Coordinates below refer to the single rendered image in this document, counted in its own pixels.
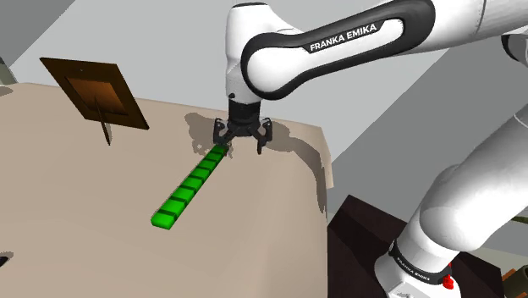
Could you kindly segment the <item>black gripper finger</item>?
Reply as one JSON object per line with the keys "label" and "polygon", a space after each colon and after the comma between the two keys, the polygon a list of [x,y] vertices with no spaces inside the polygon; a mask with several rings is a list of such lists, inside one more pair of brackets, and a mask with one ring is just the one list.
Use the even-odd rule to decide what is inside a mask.
{"label": "black gripper finger", "polygon": [[264,118],[252,130],[252,136],[257,140],[257,154],[261,155],[262,148],[272,140],[272,121],[269,118]]}
{"label": "black gripper finger", "polygon": [[214,119],[212,140],[215,145],[225,146],[228,143],[225,137],[227,128],[227,123],[223,119]]}

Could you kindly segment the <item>green segmented bar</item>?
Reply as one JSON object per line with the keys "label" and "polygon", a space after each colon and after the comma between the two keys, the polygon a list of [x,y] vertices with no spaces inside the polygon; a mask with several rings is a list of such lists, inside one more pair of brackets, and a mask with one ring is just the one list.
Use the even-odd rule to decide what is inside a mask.
{"label": "green segmented bar", "polygon": [[171,229],[227,152],[227,146],[215,145],[156,210],[151,217],[151,225]]}

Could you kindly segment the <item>dark robot stand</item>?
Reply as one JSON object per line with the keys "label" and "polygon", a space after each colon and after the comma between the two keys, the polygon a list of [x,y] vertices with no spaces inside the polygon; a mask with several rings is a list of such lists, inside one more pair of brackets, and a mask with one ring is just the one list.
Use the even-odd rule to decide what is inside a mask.
{"label": "dark robot stand", "polygon": [[[328,298],[387,298],[374,273],[405,222],[347,196],[327,226]],[[500,269],[469,253],[453,261],[461,298],[504,298]]]}

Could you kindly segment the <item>beige table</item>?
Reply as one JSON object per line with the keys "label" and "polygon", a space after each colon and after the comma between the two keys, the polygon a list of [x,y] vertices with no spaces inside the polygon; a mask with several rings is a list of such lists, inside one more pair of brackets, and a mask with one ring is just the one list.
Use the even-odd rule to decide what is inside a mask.
{"label": "beige table", "polygon": [[139,103],[149,127],[83,119],[55,86],[0,87],[0,298],[327,298],[331,158],[279,120],[229,154],[175,225],[153,213],[212,145],[217,110]]}

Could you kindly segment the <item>brown picture frame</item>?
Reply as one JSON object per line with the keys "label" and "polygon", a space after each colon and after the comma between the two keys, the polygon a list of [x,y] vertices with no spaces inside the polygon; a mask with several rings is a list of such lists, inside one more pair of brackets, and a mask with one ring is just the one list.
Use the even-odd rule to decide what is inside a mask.
{"label": "brown picture frame", "polygon": [[117,64],[45,57],[40,61],[84,119],[102,125],[107,143],[112,124],[149,129]]}

